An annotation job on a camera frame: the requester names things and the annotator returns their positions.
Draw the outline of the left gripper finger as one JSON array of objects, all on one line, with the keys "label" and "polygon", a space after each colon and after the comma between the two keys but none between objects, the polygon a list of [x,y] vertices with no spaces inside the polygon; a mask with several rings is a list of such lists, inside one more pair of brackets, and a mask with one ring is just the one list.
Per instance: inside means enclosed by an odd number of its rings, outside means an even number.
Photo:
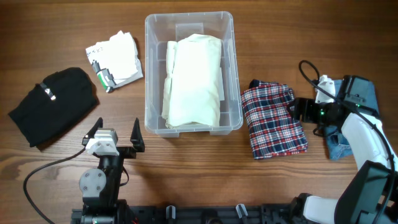
[{"label": "left gripper finger", "polygon": [[141,128],[139,124],[139,119],[136,118],[134,121],[134,126],[132,129],[130,142],[134,147],[144,147],[144,140],[141,133]]},{"label": "left gripper finger", "polygon": [[93,138],[95,135],[95,132],[103,127],[103,119],[102,117],[99,117],[94,126],[87,132],[85,135],[85,139]]}]

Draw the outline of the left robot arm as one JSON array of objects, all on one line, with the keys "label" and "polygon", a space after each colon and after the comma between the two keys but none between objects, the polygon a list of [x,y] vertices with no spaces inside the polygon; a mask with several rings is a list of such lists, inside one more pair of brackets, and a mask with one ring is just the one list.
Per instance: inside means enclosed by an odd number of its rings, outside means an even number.
[{"label": "left robot arm", "polygon": [[82,139],[85,151],[99,159],[98,167],[85,171],[80,177],[83,209],[78,223],[138,223],[139,220],[125,200],[118,199],[125,159],[135,159],[138,152],[145,151],[139,120],[135,119],[131,146],[118,146],[118,136],[113,128],[104,128],[103,119]]}]

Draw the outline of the blue jeans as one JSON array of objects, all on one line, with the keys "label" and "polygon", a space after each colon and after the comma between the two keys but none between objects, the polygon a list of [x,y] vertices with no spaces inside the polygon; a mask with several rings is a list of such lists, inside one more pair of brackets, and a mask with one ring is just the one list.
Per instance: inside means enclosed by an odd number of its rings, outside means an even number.
[{"label": "blue jeans", "polygon": [[[373,82],[370,82],[367,91],[366,103],[367,107],[375,109],[379,113],[379,107],[376,98],[376,92]],[[326,135],[325,141],[328,148],[328,157],[331,160],[338,160],[353,154],[348,140],[339,132],[336,131],[336,126],[328,126],[323,129]]]}]

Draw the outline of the beige cloth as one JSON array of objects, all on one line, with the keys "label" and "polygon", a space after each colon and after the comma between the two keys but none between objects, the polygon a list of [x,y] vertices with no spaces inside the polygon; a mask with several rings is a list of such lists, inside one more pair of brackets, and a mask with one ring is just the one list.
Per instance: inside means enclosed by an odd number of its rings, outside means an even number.
[{"label": "beige cloth", "polygon": [[222,41],[211,35],[167,42],[162,108],[167,128],[220,125],[221,49]]}]

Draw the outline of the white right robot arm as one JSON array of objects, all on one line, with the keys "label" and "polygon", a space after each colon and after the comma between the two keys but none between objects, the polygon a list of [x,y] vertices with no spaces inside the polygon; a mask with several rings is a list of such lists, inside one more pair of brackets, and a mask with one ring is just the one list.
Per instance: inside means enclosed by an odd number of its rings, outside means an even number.
[{"label": "white right robot arm", "polygon": [[296,98],[293,119],[333,125],[348,141],[358,172],[339,199],[308,195],[301,212],[314,223],[397,223],[397,156],[382,131],[378,112],[367,106],[369,80],[344,77],[331,102]]}]

